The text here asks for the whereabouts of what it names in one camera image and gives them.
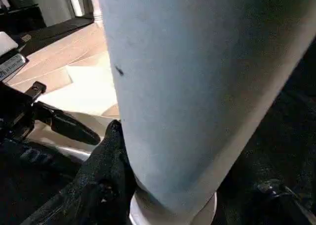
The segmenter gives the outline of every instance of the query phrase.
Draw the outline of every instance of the sticker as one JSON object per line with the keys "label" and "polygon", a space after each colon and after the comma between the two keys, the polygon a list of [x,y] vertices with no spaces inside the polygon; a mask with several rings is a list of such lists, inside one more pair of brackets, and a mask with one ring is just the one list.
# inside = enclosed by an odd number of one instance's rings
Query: sticker
{"label": "sticker", "polygon": [[13,72],[21,68],[25,63],[26,58],[18,53],[3,64],[0,64],[0,81],[10,76]]}
{"label": "sticker", "polygon": [[30,36],[30,35],[25,35],[25,36],[23,36],[21,39],[22,39],[24,42],[27,42],[27,41],[29,41],[31,38],[32,38],[32,36]]}

